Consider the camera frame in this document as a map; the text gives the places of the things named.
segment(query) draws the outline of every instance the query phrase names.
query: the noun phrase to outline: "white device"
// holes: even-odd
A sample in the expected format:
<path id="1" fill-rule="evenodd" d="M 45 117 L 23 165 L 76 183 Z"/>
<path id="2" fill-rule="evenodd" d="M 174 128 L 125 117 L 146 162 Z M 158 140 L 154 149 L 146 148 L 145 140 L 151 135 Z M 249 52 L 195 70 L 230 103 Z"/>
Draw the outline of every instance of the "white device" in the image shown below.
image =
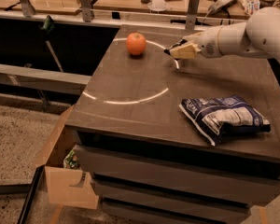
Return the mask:
<path id="1" fill-rule="evenodd" d="M 247 22 L 214 26 L 193 35 L 184 36 L 166 53 L 176 59 L 238 55 L 251 58 L 275 58 L 280 63 L 280 9 L 265 7 Z"/>
<path id="2" fill-rule="evenodd" d="M 237 0 L 217 0 L 208 8 L 207 14 L 212 15 L 219 12 L 222 8 L 234 4 Z"/>

